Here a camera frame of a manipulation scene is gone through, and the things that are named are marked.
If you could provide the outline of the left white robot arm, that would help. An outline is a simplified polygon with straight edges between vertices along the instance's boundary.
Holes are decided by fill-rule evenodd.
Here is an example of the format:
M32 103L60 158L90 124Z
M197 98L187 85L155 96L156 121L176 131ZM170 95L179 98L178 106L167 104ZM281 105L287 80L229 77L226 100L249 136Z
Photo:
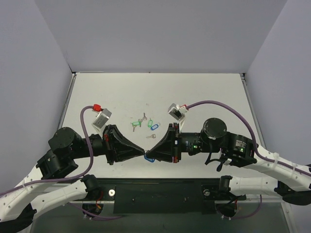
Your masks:
M49 140L50 149L13 189L0 195L0 231L18 233L51 209L73 200L98 200L103 196L97 178L89 171L96 156L123 162L142 156L143 148L126 139L116 125L107 134L86 135L64 127Z

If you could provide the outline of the solid blue key tag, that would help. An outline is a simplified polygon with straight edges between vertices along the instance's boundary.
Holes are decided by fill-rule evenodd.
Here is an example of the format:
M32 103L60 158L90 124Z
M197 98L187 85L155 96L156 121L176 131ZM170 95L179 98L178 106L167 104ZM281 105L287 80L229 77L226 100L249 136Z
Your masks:
M144 155L144 159L147 160L150 163L153 163L155 161L155 159L148 158L146 155Z

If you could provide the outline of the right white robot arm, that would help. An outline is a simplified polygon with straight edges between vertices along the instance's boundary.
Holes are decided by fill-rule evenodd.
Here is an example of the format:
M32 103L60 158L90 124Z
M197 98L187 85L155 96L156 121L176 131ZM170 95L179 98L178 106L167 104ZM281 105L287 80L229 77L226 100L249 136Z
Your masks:
M177 123L170 124L165 136L145 154L146 158L178 163L181 155L208 153L205 165L218 162L258 171L265 177L221 176L217 188L203 187L204 195L214 200L235 200L248 194L281 197L283 201L306 206L311 203L311 167L294 165L271 153L250 138L227 131L218 118L206 120L199 133L182 133Z

